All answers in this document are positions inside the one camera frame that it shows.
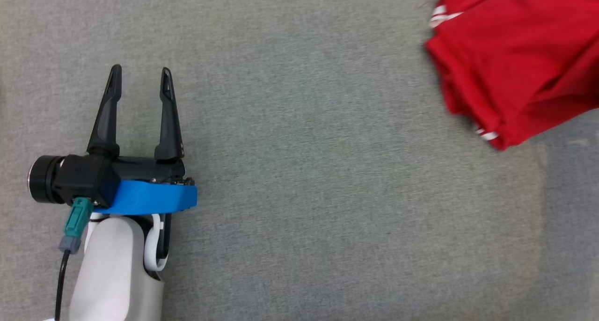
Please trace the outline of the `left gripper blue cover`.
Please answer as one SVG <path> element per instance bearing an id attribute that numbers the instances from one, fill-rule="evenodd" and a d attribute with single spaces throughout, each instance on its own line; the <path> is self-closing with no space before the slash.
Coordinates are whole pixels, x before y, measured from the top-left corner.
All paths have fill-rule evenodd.
<path id="1" fill-rule="evenodd" d="M 122 97 L 122 67 L 113 65 L 90 135 L 87 153 L 118 157 L 117 104 Z M 184 144 L 173 75 L 162 69 L 159 98 L 162 119 L 159 144 L 154 158 L 120 157 L 112 166 L 121 183 L 109 208 L 96 207 L 96 212 L 120 216 L 171 214 L 197 206 L 197 187 L 185 176 Z"/>

